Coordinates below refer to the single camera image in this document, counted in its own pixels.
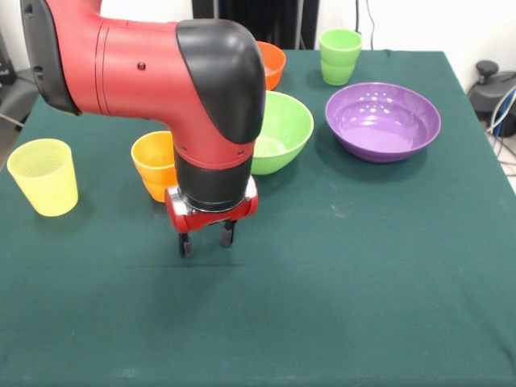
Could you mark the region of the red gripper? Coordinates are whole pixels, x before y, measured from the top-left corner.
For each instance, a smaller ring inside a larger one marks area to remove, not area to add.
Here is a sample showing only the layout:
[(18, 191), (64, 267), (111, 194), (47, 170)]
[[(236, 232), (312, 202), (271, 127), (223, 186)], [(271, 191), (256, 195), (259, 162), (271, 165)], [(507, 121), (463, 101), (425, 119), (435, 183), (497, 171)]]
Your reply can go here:
[(190, 232), (222, 221), (225, 222), (220, 243), (223, 247), (230, 248), (234, 240), (235, 221), (255, 214), (258, 201), (258, 190), (253, 176), (248, 179), (243, 200), (237, 206), (219, 212), (197, 210), (181, 196), (178, 185), (167, 188), (164, 192), (164, 203), (169, 220), (179, 233), (178, 247), (181, 258), (189, 259), (194, 254), (193, 242), (189, 236)]

